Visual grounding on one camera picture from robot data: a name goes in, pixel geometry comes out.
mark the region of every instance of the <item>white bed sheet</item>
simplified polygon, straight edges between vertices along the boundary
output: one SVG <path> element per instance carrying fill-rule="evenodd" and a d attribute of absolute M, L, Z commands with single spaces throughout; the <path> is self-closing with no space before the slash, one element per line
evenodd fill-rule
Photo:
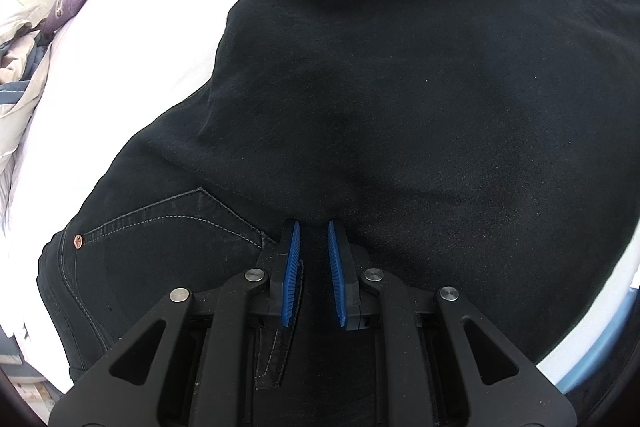
<path fill-rule="evenodd" d="M 127 140 L 206 82 L 236 1 L 88 0 L 56 36 L 47 87 L 18 152 L 0 242 L 0 323 L 61 391 L 72 382 L 36 287 L 42 247 L 79 210 Z M 581 322 L 591 336 L 622 302 L 639 250 L 628 249 L 604 302 L 596 301 Z M 572 367 L 562 366 L 567 353 L 579 359 L 593 344 L 583 336 L 569 339 L 559 360 L 542 364 L 550 380 Z"/>

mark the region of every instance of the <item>jeans pocket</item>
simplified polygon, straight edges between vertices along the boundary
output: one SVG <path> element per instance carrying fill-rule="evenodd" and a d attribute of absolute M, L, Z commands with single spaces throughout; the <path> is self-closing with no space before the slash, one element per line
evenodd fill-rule
<path fill-rule="evenodd" d="M 69 290 L 107 347 L 173 288 L 216 288 L 273 244 L 203 188 L 68 232 Z"/>

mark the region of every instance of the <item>black jeans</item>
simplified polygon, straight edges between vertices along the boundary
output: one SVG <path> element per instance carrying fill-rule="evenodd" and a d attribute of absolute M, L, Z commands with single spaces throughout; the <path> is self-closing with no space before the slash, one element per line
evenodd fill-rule
<path fill-rule="evenodd" d="M 638 223 L 638 71 L 639 0 L 239 0 L 210 81 L 127 143 L 45 247 L 38 285 L 73 371 L 172 287 L 250 267 L 289 216 L 308 289 L 292 394 L 265 393 L 296 425 L 369 417 L 367 351 L 321 295 L 334 217 L 407 284 L 461 289 L 537 362 Z"/>

